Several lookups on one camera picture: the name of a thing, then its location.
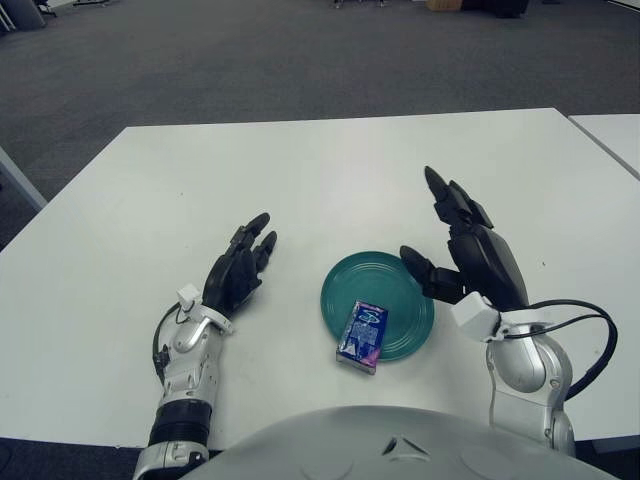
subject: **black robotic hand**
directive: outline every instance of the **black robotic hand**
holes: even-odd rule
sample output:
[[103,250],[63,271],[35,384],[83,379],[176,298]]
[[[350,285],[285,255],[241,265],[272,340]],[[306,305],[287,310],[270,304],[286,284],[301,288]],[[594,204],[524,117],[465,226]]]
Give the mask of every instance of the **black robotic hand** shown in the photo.
[[209,272],[202,293],[203,305],[228,318],[260,286],[262,281],[258,273],[269,263],[277,239],[276,232],[269,233],[253,250],[251,247],[269,219],[269,214],[263,213],[238,228],[231,238],[231,245]]
[[487,297],[501,311],[528,305],[524,280],[507,242],[493,231],[482,205],[456,182],[447,185],[435,170],[424,175],[436,199],[440,220],[450,226],[447,242],[459,272],[435,267],[414,249],[402,246],[400,257],[425,296],[457,303],[471,291]]

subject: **robot finger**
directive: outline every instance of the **robot finger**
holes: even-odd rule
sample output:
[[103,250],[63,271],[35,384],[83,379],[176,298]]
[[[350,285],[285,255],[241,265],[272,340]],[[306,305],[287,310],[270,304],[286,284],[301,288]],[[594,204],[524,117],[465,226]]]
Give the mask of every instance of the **robot finger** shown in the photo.
[[266,268],[267,263],[269,263],[269,257],[273,253],[277,239],[278,234],[272,231],[264,237],[260,245],[253,249],[253,258],[256,262],[256,270],[258,273],[262,272]]

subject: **gray carpet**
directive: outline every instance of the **gray carpet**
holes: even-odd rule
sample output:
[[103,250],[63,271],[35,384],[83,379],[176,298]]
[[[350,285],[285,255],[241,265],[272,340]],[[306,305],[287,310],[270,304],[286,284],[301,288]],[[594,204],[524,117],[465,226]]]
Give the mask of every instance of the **gray carpet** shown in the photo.
[[[0,145],[52,198],[128,125],[554,106],[640,112],[640,15],[534,0],[517,20],[393,0],[114,0],[0,38]],[[0,179],[0,243],[33,217]]]

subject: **cardboard box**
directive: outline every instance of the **cardboard box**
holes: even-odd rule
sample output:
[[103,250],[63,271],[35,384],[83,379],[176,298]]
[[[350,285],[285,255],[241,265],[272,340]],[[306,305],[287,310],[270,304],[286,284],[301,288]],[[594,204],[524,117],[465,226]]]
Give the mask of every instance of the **cardboard box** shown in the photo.
[[427,0],[427,8],[434,12],[453,12],[462,8],[462,0]]

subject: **white table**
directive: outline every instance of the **white table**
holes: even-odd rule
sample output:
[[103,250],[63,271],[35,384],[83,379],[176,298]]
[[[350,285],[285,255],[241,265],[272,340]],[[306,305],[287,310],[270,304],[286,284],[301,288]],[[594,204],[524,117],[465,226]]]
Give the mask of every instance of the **white table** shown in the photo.
[[640,180],[640,114],[574,115],[569,119]]
[[[640,186],[542,109],[124,130],[0,254],[0,436],[145,445],[161,392],[156,324],[262,211],[279,243],[226,340],[211,446],[336,405],[486,423],[484,347],[446,305],[427,343],[374,377],[336,364],[320,314],[325,275],[351,253],[408,244],[453,267],[425,164],[485,206],[532,301],[583,298],[613,315],[618,351],[567,409],[578,439],[637,434]],[[597,320],[559,332],[574,378],[605,335]]]

